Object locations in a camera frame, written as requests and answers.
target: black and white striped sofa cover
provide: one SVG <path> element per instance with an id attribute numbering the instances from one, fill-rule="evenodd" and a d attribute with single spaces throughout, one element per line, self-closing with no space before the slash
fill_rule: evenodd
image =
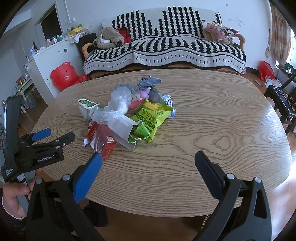
<path id="1" fill-rule="evenodd" d="M 187 62 L 202 69 L 228 67 L 241 73 L 246 55 L 238 47 L 205 41 L 202 20 L 222 25 L 218 12 L 191 7 L 139 10 L 104 21 L 102 27 L 127 27 L 132 42 L 95 50 L 84 64 L 85 74 L 116 71 L 131 64 L 162 66 Z"/>

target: chair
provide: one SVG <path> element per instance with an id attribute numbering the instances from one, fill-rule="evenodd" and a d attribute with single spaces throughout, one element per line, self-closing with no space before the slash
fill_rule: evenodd
<path id="1" fill-rule="evenodd" d="M 286 128 L 286 134 L 288 134 L 296 126 L 296 111 L 294 111 L 292 108 L 292 106 L 296 102 L 296 98 L 294 98 L 294 100 L 292 99 L 292 96 L 296 92 L 296 89 L 288 96 L 288 98 L 285 97 L 283 89 L 286 88 L 288 84 L 290 84 L 296 77 L 296 69 L 294 69 L 291 74 L 289 74 L 288 72 L 286 73 L 290 78 L 280 88 L 273 85 L 268 86 L 267 90 L 264 93 L 264 96 L 266 98 L 270 97 L 274 101 L 274 110 L 279 110 L 281 114 L 281 123 L 288 125 L 288 127 Z"/>

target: white wall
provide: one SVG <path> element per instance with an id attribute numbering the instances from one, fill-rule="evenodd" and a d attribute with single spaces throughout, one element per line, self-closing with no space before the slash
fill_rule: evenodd
<path id="1" fill-rule="evenodd" d="M 0 102 L 6 100 L 15 92 L 16 81 L 22 76 L 13 53 L 15 36 L 10 34 L 0 39 Z M 2 104 L 0 104 L 0 115 L 3 116 Z"/>
<path id="2" fill-rule="evenodd" d="M 25 73 L 24 64 L 27 63 L 27 59 L 24 49 L 22 47 L 22 41 L 20 39 L 19 34 L 14 39 L 13 54 L 15 56 L 17 66 L 23 75 Z"/>
<path id="3" fill-rule="evenodd" d="M 245 36 L 247 66 L 257 69 L 259 61 L 266 60 L 265 50 L 268 42 L 268 30 L 271 28 L 271 12 L 268 0 L 40 0 L 31 12 L 31 20 L 20 32 L 25 49 L 24 55 L 30 54 L 29 49 L 33 41 L 35 41 L 37 47 L 45 44 L 44 41 L 39 41 L 35 24 L 53 4 L 56 4 L 62 32 L 66 32 L 66 29 L 70 26 L 80 23 L 98 33 L 100 24 L 104 19 L 153 7 L 188 6 L 219 11 L 225 26 L 239 30 Z M 73 17 L 76 21 L 68 25 L 67 21 Z M 275 61 L 268 59 L 268 62 L 271 66 L 274 66 Z"/>

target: red bear stool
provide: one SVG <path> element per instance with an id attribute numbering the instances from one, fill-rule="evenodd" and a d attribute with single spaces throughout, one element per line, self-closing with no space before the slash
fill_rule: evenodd
<path id="1" fill-rule="evenodd" d="M 87 80 L 85 74 L 78 76 L 70 62 L 65 62 L 52 71 L 50 77 L 54 84 L 62 91 L 69 86 L 79 84 Z"/>

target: clear plastic wrap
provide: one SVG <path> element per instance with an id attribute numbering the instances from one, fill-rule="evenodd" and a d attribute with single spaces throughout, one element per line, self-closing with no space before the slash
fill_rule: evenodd
<path id="1" fill-rule="evenodd" d="M 131 104 L 131 91 L 126 87 L 119 87 L 112 91 L 111 100 L 105 108 L 97 108 L 92 119 L 99 125 L 108 125 L 125 115 Z"/>

